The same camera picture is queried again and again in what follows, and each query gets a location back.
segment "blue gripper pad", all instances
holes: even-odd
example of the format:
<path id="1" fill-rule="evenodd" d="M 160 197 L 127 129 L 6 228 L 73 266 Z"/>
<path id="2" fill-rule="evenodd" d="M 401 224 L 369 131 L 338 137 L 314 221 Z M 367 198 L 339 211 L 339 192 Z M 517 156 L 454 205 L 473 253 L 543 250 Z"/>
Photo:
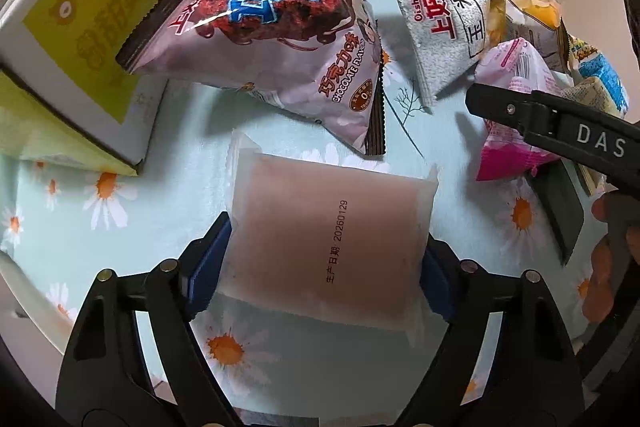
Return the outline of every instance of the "blue gripper pad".
<path id="1" fill-rule="evenodd" d="M 190 319 L 209 306 L 230 236 L 231 221 L 222 212 L 209 232 L 191 241 L 180 256 L 180 292 L 185 297 L 184 312 Z"/>
<path id="2" fill-rule="evenodd" d="M 422 258 L 420 288 L 431 310 L 451 322 L 460 298 L 460 261 L 444 241 L 431 235 Z"/>

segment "light blue tablecloth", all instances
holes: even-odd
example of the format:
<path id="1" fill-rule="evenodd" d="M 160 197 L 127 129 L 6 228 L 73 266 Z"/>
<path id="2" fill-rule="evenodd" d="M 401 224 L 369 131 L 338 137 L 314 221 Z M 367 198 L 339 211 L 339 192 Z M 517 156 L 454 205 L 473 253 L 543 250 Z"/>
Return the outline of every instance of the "light blue tablecloth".
<path id="1" fill-rule="evenodd" d="M 21 229 L 5 232 L 3 249 L 38 290 L 73 317 L 102 268 L 120 275 L 148 271 L 202 237 L 224 210 L 226 150 L 231 130 L 238 128 L 264 152 L 292 158 L 405 176 L 421 175 L 425 162 L 436 162 L 440 188 L 431 221 L 434 237 L 489 271 L 519 276 L 527 268 L 539 270 L 571 336 L 581 334 L 586 320 L 578 286 L 591 274 L 590 253 L 604 226 L 586 212 L 575 253 L 563 268 L 540 204 L 524 179 L 474 181 L 486 131 L 466 111 L 468 79 L 447 89 L 431 111 L 421 110 L 410 81 L 415 66 L 398 4 L 369 1 L 390 57 L 382 162 L 363 160 L 324 128 L 243 93 L 172 80 L 140 178 L 119 176 L 113 183 L 94 172 L 0 159 L 2 228 L 11 228 L 8 219 L 17 206 Z M 578 195 L 589 208 L 579 188 Z M 532 212 L 530 227 L 522 231 L 512 219 L 517 199 Z M 149 368 L 162 375 L 146 315 L 140 314 L 140 321 Z M 446 329 L 434 315 L 426 345 L 410 347 L 403 333 L 266 312 L 220 295 L 196 321 L 202 348 L 234 406 L 321 420 L 372 413 L 395 417 L 424 376 Z M 468 398 L 482 389 L 498 327 L 495 317 Z M 221 367 L 212 347 L 225 333 L 242 351 L 238 364 Z"/>

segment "metal screw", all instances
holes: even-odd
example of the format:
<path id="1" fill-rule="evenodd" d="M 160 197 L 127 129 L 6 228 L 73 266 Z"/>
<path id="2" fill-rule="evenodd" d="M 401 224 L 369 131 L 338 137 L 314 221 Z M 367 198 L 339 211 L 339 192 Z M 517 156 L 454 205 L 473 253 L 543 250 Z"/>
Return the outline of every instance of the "metal screw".
<path id="1" fill-rule="evenodd" d="M 462 268 L 463 272 L 467 272 L 467 273 L 476 273 L 476 271 L 478 271 L 478 265 L 468 259 L 465 259 L 464 261 L 462 261 L 460 263 L 460 267 Z"/>
<path id="2" fill-rule="evenodd" d="M 177 266 L 178 262 L 175 259 L 165 259 L 164 261 L 162 261 L 162 263 L 160 263 L 160 269 L 163 272 L 171 272 L 175 270 Z"/>
<path id="3" fill-rule="evenodd" d="M 113 275 L 113 272 L 111 270 L 109 270 L 108 268 L 105 268 L 104 270 L 100 270 L 98 272 L 98 275 L 96 277 L 96 279 L 100 282 L 105 282 L 108 281 L 109 279 L 111 279 L 111 276 Z"/>
<path id="4" fill-rule="evenodd" d="M 527 270 L 524 274 L 529 282 L 540 282 L 540 274 L 535 270 Z"/>

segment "white snack bag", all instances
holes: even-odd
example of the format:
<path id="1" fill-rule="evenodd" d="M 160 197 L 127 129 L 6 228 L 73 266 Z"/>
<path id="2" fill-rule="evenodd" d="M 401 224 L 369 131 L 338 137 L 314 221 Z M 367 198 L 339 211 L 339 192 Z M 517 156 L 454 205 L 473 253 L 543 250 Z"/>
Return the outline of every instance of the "white snack bag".
<path id="1" fill-rule="evenodd" d="M 398 0 L 414 44 L 420 101 L 436 95 L 500 41 L 505 0 Z"/>
<path id="2" fill-rule="evenodd" d="M 216 291 L 322 321 L 406 331 L 419 343 L 428 179 L 263 154 L 234 132 L 232 234 Z"/>

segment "brown oval badge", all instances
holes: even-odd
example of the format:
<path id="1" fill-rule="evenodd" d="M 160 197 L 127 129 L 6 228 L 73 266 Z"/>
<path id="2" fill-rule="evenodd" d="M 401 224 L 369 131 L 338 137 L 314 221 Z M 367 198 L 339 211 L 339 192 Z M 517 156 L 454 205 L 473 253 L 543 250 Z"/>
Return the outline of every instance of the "brown oval badge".
<path id="1" fill-rule="evenodd" d="M 372 98 L 373 82 L 371 82 L 371 79 L 365 80 L 365 82 L 356 89 L 356 92 L 353 93 L 349 107 L 351 107 L 351 110 L 355 112 L 364 111 L 369 107 L 369 103 L 371 103 Z"/>

